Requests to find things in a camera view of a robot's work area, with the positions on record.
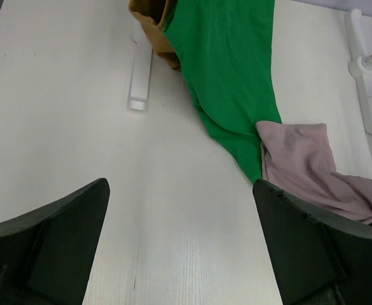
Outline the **green tank top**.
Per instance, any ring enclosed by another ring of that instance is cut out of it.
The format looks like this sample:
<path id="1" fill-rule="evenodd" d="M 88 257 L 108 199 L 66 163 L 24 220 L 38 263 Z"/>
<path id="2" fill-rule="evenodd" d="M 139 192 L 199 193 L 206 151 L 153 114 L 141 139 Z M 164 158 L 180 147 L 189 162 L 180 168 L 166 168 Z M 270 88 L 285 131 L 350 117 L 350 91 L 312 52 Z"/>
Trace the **green tank top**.
<path id="1" fill-rule="evenodd" d="M 272 84 L 275 3 L 178 1 L 165 24 L 209 136 L 254 182 L 262 177 L 256 124 L 280 122 Z"/>

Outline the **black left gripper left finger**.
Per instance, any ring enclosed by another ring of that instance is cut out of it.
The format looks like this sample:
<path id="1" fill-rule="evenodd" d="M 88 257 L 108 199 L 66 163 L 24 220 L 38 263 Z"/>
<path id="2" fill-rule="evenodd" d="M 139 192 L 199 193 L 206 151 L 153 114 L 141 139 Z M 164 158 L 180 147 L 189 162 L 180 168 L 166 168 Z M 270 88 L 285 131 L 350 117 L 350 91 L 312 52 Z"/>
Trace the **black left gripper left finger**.
<path id="1" fill-rule="evenodd" d="M 101 178 L 0 222 L 0 304 L 82 304 L 109 196 Z"/>

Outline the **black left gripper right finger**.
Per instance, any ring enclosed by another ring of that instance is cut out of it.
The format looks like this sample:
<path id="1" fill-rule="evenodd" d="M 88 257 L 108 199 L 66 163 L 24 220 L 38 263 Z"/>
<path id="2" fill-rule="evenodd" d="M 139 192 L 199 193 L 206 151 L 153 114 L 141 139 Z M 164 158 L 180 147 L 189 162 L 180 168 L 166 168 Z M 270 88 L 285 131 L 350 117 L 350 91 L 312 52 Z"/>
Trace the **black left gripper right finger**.
<path id="1" fill-rule="evenodd" d="M 372 304 L 372 223 L 265 180 L 252 192 L 283 304 Z"/>

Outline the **mauve pink tank top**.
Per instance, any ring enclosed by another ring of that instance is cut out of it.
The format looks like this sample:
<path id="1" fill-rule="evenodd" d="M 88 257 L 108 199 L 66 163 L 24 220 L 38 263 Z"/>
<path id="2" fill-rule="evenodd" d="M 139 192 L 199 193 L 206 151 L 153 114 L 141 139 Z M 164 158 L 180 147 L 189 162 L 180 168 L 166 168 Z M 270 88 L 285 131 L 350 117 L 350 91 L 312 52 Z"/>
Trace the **mauve pink tank top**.
<path id="1" fill-rule="evenodd" d="M 256 123 L 263 179 L 320 208 L 372 223 L 372 179 L 337 172 L 327 126 Z"/>

